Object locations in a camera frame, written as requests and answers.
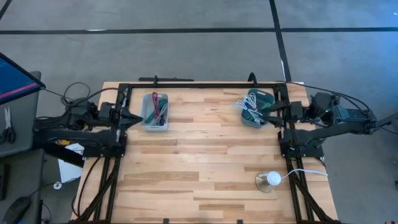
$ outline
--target white cable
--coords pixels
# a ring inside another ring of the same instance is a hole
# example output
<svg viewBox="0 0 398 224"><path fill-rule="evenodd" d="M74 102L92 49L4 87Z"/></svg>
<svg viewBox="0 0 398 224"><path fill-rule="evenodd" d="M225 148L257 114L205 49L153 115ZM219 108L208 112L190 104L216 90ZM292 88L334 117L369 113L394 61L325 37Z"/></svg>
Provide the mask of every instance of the white cable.
<svg viewBox="0 0 398 224"><path fill-rule="evenodd" d="M252 109L254 110L257 109L256 95L254 93L250 93L249 95L244 95L243 102L248 103Z"/></svg>
<svg viewBox="0 0 398 224"><path fill-rule="evenodd" d="M238 100L237 102L236 102L236 104L234 104L234 105L232 105L233 107L236 107L236 108L241 108L242 110L248 110L248 108L247 108L247 106L243 103L243 101L241 101L241 100Z"/></svg>
<svg viewBox="0 0 398 224"><path fill-rule="evenodd" d="M325 176L328 175L327 173L319 172L319 171L315 171L315 170L294 169L294 170L290 171L288 174L286 174L285 176L283 176L282 179L287 177L288 175L290 175L291 173L293 173L295 171L311 172L311 173L314 173L314 174L322 174L322 175L325 175Z"/></svg>
<svg viewBox="0 0 398 224"><path fill-rule="evenodd" d="M246 106L246 104L250 105L252 109L249 109ZM243 101L238 100L236 104L232 106L248 111L250 115L254 118L254 122L256 122L257 124L260 124L261 121L264 122L264 120L260 118L260 116L262 116L262 113L257 111L256 95L254 93L250 93L249 95L244 95Z"/></svg>

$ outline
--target round base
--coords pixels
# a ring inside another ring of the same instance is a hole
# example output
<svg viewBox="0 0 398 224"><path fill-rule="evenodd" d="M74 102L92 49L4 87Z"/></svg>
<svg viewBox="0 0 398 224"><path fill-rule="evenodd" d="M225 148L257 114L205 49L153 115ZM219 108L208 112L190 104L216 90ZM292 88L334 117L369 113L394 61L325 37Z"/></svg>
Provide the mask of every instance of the round base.
<svg viewBox="0 0 398 224"><path fill-rule="evenodd" d="M267 177L259 177L260 174L267 174L267 173L259 173L256 176L256 186L257 186L257 188L260 191L264 192L264 193L269 193L269 192L273 191L274 190L274 186L269 185L267 183L267 180L266 180Z"/></svg>

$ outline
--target black scissors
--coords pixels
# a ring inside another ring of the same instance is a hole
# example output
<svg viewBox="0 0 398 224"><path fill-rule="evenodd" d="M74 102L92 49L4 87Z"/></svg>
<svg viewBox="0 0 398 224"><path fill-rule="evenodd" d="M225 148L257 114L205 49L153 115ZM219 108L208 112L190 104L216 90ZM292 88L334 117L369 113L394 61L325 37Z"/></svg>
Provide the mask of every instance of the black scissors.
<svg viewBox="0 0 398 224"><path fill-rule="evenodd" d="M12 144L15 142L15 138L17 134L15 133L14 129L12 128L11 125L11 112L10 112L10 107L4 109L6 111L6 128L4 128L4 131L0 135L0 144L8 142L9 144Z"/></svg>

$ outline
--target bundle of wires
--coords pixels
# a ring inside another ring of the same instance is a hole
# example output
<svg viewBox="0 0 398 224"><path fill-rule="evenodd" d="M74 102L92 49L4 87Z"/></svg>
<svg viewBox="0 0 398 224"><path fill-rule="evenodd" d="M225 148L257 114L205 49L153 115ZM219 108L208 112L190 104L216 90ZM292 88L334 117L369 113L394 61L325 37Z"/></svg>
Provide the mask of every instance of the bundle of wires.
<svg viewBox="0 0 398 224"><path fill-rule="evenodd" d="M166 114L168 110L167 99L158 100L158 94L152 93L152 102L154 104L154 111L145 120L145 123L150 126L163 126L166 123Z"/></svg>
<svg viewBox="0 0 398 224"><path fill-rule="evenodd" d="M250 93L249 95L244 95L243 100L238 100L233 107L241 108L243 110L242 117L246 121L252 123L257 123L263 125L265 120L263 119L264 114L261 110L270 107L271 104L268 102L263 102L256 99L256 94Z"/></svg>

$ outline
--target computer screen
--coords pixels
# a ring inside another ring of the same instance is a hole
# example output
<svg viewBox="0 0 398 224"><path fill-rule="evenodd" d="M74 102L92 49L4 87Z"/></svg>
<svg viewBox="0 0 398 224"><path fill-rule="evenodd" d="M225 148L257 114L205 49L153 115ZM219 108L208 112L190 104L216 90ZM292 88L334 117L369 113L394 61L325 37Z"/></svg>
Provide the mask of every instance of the computer screen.
<svg viewBox="0 0 398 224"><path fill-rule="evenodd" d="M42 88L42 82L0 53L0 105Z"/></svg>

